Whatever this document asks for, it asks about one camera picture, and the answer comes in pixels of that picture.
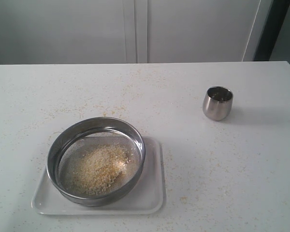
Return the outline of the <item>small stainless steel cup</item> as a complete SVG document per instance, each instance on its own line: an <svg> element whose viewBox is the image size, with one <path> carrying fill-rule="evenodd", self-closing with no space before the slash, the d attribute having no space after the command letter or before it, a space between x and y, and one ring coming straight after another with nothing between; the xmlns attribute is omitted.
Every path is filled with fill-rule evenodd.
<svg viewBox="0 0 290 232"><path fill-rule="evenodd" d="M231 112L233 93L221 86L210 87L203 100L204 115L213 120L221 121Z"/></svg>

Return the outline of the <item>pale coarse grains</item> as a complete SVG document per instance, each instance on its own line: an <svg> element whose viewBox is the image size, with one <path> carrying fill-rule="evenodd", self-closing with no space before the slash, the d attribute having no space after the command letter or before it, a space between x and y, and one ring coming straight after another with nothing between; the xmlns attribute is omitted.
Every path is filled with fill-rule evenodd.
<svg viewBox="0 0 290 232"><path fill-rule="evenodd" d="M99 145L73 158L65 188L75 195L93 197L110 191L111 185L126 170L130 152L121 145Z"/></svg>

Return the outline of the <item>round steel mesh sieve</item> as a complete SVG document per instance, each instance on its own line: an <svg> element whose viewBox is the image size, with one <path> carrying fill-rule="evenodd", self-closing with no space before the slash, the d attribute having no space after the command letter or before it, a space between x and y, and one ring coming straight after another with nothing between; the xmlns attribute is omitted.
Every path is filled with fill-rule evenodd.
<svg viewBox="0 0 290 232"><path fill-rule="evenodd" d="M130 161L104 195L85 197L67 190L64 179L73 158L99 145L121 145L130 152ZM112 117L95 117L78 122L53 142L46 171L53 186L66 199L82 206L104 206L127 195L139 180L146 158L145 143L135 127Z"/></svg>

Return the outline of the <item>white rectangular plastic tray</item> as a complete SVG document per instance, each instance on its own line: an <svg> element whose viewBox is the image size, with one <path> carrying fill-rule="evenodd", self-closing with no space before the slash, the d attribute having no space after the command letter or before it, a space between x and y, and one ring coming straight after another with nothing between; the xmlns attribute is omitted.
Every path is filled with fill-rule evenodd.
<svg viewBox="0 0 290 232"><path fill-rule="evenodd" d="M100 207L85 207L63 197L44 170L31 200L31 208L41 215L148 215L157 212L165 196L162 148L151 137L144 138L146 158L140 179L120 200Z"/></svg>

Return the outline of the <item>white cabinet doors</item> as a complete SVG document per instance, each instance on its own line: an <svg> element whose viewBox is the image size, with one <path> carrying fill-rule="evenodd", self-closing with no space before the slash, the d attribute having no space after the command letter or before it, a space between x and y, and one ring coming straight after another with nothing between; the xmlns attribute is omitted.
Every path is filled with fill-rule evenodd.
<svg viewBox="0 0 290 232"><path fill-rule="evenodd" d="M0 0L0 64L251 61L270 0Z"/></svg>

